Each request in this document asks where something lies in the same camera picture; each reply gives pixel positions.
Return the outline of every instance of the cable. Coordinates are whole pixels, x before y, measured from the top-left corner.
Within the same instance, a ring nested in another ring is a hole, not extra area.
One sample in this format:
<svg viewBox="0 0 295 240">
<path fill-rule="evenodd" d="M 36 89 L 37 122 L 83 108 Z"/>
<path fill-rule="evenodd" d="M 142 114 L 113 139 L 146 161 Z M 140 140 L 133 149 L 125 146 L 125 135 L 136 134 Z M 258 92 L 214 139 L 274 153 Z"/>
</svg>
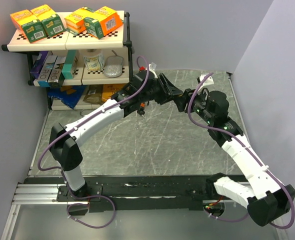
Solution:
<svg viewBox="0 0 295 240">
<path fill-rule="evenodd" d="M 55 143 L 57 143 L 59 140 L 61 140 L 61 139 L 64 138 L 65 136 L 67 136 L 67 135 L 73 133 L 73 132 L 76 131 L 79 127 L 81 127 L 82 125 L 86 124 L 88 121 L 92 120 L 93 118 L 97 117 L 98 115 L 100 115 L 100 114 L 106 112 L 107 110 L 110 110 L 110 109 L 112 109 L 112 108 L 114 108 L 114 107 L 116 107 L 116 106 L 121 105 L 121 104 L 124 103 L 125 101 L 128 101 L 128 100 L 134 98 L 135 96 L 137 96 L 137 95 L 142 91 L 142 89 L 145 87 L 145 85 L 147 84 L 148 79 L 149 79 L 149 63 L 148 63 L 148 61 L 145 59 L 144 56 L 138 56 L 137 59 L 136 59 L 136 63 L 137 63 L 137 66 L 138 66 L 139 68 L 140 68 L 140 65 L 139 65 L 139 59 L 140 59 L 140 58 L 144 60 L 145 65 L 146 65 L 146 69 L 147 69 L 147 71 L 146 71 L 146 76 L 145 76 L 145 79 L 144 79 L 144 82 L 143 82 L 142 86 L 141 86 L 141 87 L 140 87 L 135 93 L 133 93 L 131 96 L 129 96 L 129 97 L 127 97 L 127 98 L 125 98 L 125 99 L 123 99 L 123 100 L 121 100 L 121 101 L 119 101 L 119 102 L 117 102 L 117 103 L 115 103 L 115 104 L 112 104 L 112 105 L 110 105 L 110 106 L 107 106 L 107 107 L 104 108 L 104 109 L 101 109 L 100 111 L 94 113 L 92 116 L 90 116 L 90 117 L 84 119 L 83 121 L 81 121 L 81 122 L 80 122 L 79 124 L 77 124 L 74 128 L 72 128 L 72 129 L 66 131 L 65 133 L 63 133 L 62 135 L 60 135 L 59 137 L 57 137 L 55 140 L 53 140 L 53 141 L 52 141 L 52 142 L 51 142 L 51 143 L 50 143 L 50 144 L 44 149 L 44 151 L 42 152 L 40 158 L 39 158 L 38 161 L 37 161 L 37 168 L 38 168 L 40 171 L 48 171 L 48 170 L 53 170 L 53 169 L 59 169 L 59 170 L 60 170 L 60 172 L 61 172 L 61 174 L 62 174 L 62 177 L 63 177 L 63 180 L 64 180 L 64 182 L 66 183 L 66 187 L 68 188 L 68 190 L 69 190 L 71 196 L 72 196 L 74 199 L 76 199 L 76 200 L 85 200 L 85 199 L 91 199 L 91 198 L 103 198 L 103 199 L 108 200 L 108 201 L 111 203 L 111 205 L 112 205 L 112 207 L 113 207 L 113 215 L 112 215 L 111 219 L 110 219 L 106 224 L 104 224 L 104 225 L 102 225 L 102 226 L 92 226 L 92 225 L 89 225 L 89 224 L 87 224 L 87 223 L 85 223 L 85 222 L 83 222 L 83 221 L 80 221 L 80 220 L 76 219 L 75 217 L 73 217 L 73 216 L 71 216 L 71 215 L 69 214 L 69 209 L 70 209 L 71 206 L 75 206 L 75 205 L 85 205 L 85 204 L 82 204 L 82 203 L 75 203 L 75 204 L 70 205 L 70 206 L 66 209 L 67 214 L 68 214 L 68 218 L 71 218 L 71 219 L 75 220 L 76 222 L 78 222 L 78 223 L 80 223 L 80 224 L 82 224 L 82 225 L 84 225 L 84 226 L 87 226 L 87 227 L 89 227 L 89 228 L 93 228 L 93 229 L 101 229 L 101 228 L 104 228 L 104 227 L 108 226 L 108 225 L 114 220 L 114 218 L 115 218 L 115 216 L 116 216 L 116 207 L 115 207 L 115 204 L 113 203 L 113 201 L 112 201 L 111 199 L 109 199 L 108 197 L 103 196 L 103 195 L 92 195 L 92 196 L 85 196 L 85 197 L 77 197 L 77 196 L 75 196 L 75 195 L 73 194 L 73 192 L 72 192 L 72 190 L 71 190 L 71 188 L 70 188 L 68 182 L 67 182 L 67 179 L 66 179 L 66 177 L 65 177 L 65 175 L 64 175 L 64 172 L 62 171 L 62 168 L 61 168 L 60 166 L 52 166 L 52 167 L 46 167 L 46 168 L 43 168 L 43 167 L 41 167 L 41 162 L 42 162 L 43 157 L 44 157 L 45 154 L 47 153 L 47 151 L 49 151 L 50 148 L 53 147 L 53 145 L 54 145 Z"/>
<path fill-rule="evenodd" d="M 213 75 L 213 72 L 210 72 L 209 74 L 207 74 L 203 80 L 197 85 L 196 89 L 194 90 L 192 96 L 191 96 L 191 99 L 188 103 L 188 107 L 187 107 L 187 114 L 188 114 L 188 118 L 191 120 L 192 123 L 194 123 L 195 125 L 201 127 L 201 128 L 204 128 L 204 129 L 209 129 L 209 130 L 213 130 L 213 131 L 218 131 L 218 132 L 221 132 L 221 133 L 224 133 L 226 135 L 229 135 L 231 138 L 235 139 L 239 144 L 241 144 L 241 146 L 243 148 L 246 149 L 246 151 L 254 158 L 254 160 L 260 165 L 260 166 L 263 166 L 263 163 L 257 158 L 257 156 L 255 156 L 255 154 L 250 151 L 250 149 L 248 149 L 244 143 L 239 140 L 235 135 L 233 135 L 232 133 L 226 131 L 226 130 L 223 130 L 223 129 L 220 129 L 220 128 L 216 128 L 216 127 L 212 127 L 212 126 L 206 126 L 204 124 L 201 124 L 201 123 L 198 123 L 197 121 L 195 121 L 193 118 L 192 118 L 192 115 L 191 115 L 191 108 L 192 108 L 192 103 L 199 91 L 199 89 L 202 87 L 202 85 L 204 84 L 204 82 L 210 77 Z M 285 186 L 282 184 L 282 182 L 280 182 L 280 180 L 278 180 L 270 170 L 267 170 L 266 173 L 280 186 L 280 188 L 284 191 L 288 201 L 289 201 L 289 204 L 290 204 L 290 207 L 291 207 L 291 219 L 289 221 L 289 223 L 285 226 L 278 226 L 278 225 L 275 225 L 274 223 L 270 223 L 273 227 L 277 228 L 277 229 L 288 229 L 290 228 L 293 223 L 294 223 L 294 220 L 295 220 L 295 208 L 294 208 L 294 203 L 293 203 L 293 200 L 292 200 L 292 197 L 290 196 L 288 190 L 285 188 Z"/>
</svg>

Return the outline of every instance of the floor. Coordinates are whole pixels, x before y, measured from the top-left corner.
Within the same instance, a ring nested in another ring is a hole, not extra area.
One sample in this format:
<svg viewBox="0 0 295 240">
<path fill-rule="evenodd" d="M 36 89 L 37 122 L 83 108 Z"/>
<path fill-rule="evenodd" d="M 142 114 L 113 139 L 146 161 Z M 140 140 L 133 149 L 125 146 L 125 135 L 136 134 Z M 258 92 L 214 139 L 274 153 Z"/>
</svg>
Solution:
<svg viewBox="0 0 295 240">
<path fill-rule="evenodd" d="M 166 77 L 184 90 L 197 86 L 197 77 L 205 71 L 164 70 Z M 244 129 L 240 113 L 226 72 L 215 72 L 214 85 L 227 95 L 229 115 Z M 98 132 L 82 147 L 81 170 L 91 175 L 211 175 L 216 173 L 241 174 L 241 171 L 206 129 L 192 124 L 188 115 L 178 112 L 174 103 L 157 105 L 151 102 L 144 117 L 136 112 L 114 122 Z M 195 119 L 202 121 L 196 114 Z M 30 171 L 32 176 L 60 176 L 57 170 L 41 172 L 37 160 L 49 144 L 51 127 L 59 122 L 63 126 L 81 118 L 79 110 L 50 111 Z M 42 166 L 56 165 L 48 152 Z"/>
</svg>

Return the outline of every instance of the blue box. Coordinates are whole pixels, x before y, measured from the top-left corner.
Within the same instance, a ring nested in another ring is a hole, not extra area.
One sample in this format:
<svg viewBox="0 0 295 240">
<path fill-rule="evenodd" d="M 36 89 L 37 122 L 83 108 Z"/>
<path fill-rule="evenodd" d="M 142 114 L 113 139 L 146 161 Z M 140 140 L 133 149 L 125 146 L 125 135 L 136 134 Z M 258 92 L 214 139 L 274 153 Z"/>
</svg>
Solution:
<svg viewBox="0 0 295 240">
<path fill-rule="evenodd" d="M 38 79 L 34 80 L 34 81 L 37 81 L 40 87 L 44 87 L 44 88 L 50 87 L 48 83 L 48 79 L 49 79 L 49 76 L 51 75 L 51 72 L 56 60 L 57 60 L 57 56 L 55 55 L 51 55 L 46 58 L 45 63 L 42 67 L 42 70 L 39 73 Z"/>
<path fill-rule="evenodd" d="M 30 74 L 35 78 L 38 79 L 44 62 L 46 61 L 47 57 L 52 55 L 51 51 L 40 51 L 38 54 L 37 59 L 34 62 L 32 69 L 30 70 Z"/>
<path fill-rule="evenodd" d="M 66 55 L 64 66 L 62 69 L 62 74 L 65 79 L 73 79 L 74 74 L 76 73 L 77 62 L 79 60 L 79 51 L 78 50 L 69 50 Z"/>
</svg>

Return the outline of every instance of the label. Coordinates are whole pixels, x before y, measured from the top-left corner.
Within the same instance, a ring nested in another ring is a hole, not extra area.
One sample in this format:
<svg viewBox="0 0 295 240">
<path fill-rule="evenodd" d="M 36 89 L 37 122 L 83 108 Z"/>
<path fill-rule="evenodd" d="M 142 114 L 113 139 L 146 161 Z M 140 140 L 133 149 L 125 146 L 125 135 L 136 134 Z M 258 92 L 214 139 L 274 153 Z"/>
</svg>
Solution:
<svg viewBox="0 0 295 240">
<path fill-rule="evenodd" d="M 57 34 L 57 33 L 61 32 L 61 31 L 63 31 L 63 28 L 62 28 L 62 26 L 57 26 L 57 27 L 53 28 L 53 31 Z"/>
<path fill-rule="evenodd" d="M 95 31 L 93 31 L 92 29 L 88 28 L 87 30 L 88 30 L 89 33 L 92 34 L 93 36 L 98 37 L 98 36 L 97 36 L 97 33 L 96 33 Z"/>
<path fill-rule="evenodd" d="M 114 28 L 116 26 L 116 20 L 114 17 L 112 17 L 111 20 L 107 21 L 105 23 L 105 27 L 106 27 L 106 30 L 109 31 L 110 29 Z"/>
<path fill-rule="evenodd" d="M 38 31 L 38 32 L 34 33 L 34 37 L 35 37 L 35 39 L 42 38 L 42 37 L 44 37 L 44 32 Z"/>
</svg>

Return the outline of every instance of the snack box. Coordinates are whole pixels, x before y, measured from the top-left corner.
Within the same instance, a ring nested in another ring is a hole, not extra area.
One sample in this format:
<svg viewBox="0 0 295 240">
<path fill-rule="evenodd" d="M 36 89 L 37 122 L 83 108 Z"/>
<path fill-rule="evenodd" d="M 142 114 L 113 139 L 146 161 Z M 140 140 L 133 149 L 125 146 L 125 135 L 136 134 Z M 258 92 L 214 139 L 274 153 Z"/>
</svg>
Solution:
<svg viewBox="0 0 295 240">
<path fill-rule="evenodd" d="M 29 10 L 22 10 L 10 14 L 14 26 L 24 34 L 30 43 L 47 37 L 40 20 Z"/>
<path fill-rule="evenodd" d="M 66 30 L 72 33 L 73 35 L 77 35 L 83 32 L 86 29 L 84 26 L 84 18 L 86 18 L 92 13 L 94 13 L 94 10 L 84 6 L 67 15 L 64 18 L 67 27 Z"/>
<path fill-rule="evenodd" d="M 58 56 L 56 58 L 54 67 L 52 69 L 51 75 L 48 78 L 48 85 L 51 88 L 60 88 L 64 82 L 64 76 L 62 74 L 62 69 L 64 62 L 66 61 L 66 56 Z"/>
<path fill-rule="evenodd" d="M 122 25 L 123 22 L 117 11 L 107 6 L 96 10 L 90 16 L 84 18 L 86 31 L 98 39 L 103 38 Z"/>
<path fill-rule="evenodd" d="M 40 87 L 46 88 L 50 86 L 48 83 L 48 79 L 49 79 L 49 76 L 51 75 L 51 72 L 57 60 L 57 57 L 58 56 L 56 55 L 51 55 L 46 58 L 45 63 L 42 67 L 42 70 L 39 73 L 38 79 L 34 80 L 34 81 L 37 81 Z"/>
<path fill-rule="evenodd" d="M 74 78 L 79 56 L 80 56 L 80 52 L 78 50 L 69 50 L 67 52 L 65 63 L 62 69 L 62 74 L 65 77 L 65 79 Z"/>
<path fill-rule="evenodd" d="M 105 103 L 111 98 L 113 94 L 120 91 L 124 87 L 125 83 L 120 84 L 104 84 L 102 92 L 102 102 Z"/>
<path fill-rule="evenodd" d="M 31 12 L 41 21 L 45 29 L 46 34 L 49 37 L 53 37 L 60 33 L 65 32 L 65 28 L 60 16 L 49 7 L 49 5 L 44 4 L 33 8 Z"/>
<path fill-rule="evenodd" d="M 38 79 L 42 67 L 47 59 L 48 56 L 52 55 L 51 51 L 40 51 L 38 54 L 37 59 L 34 62 L 33 67 L 29 71 L 29 73 L 35 78 Z"/>
</svg>

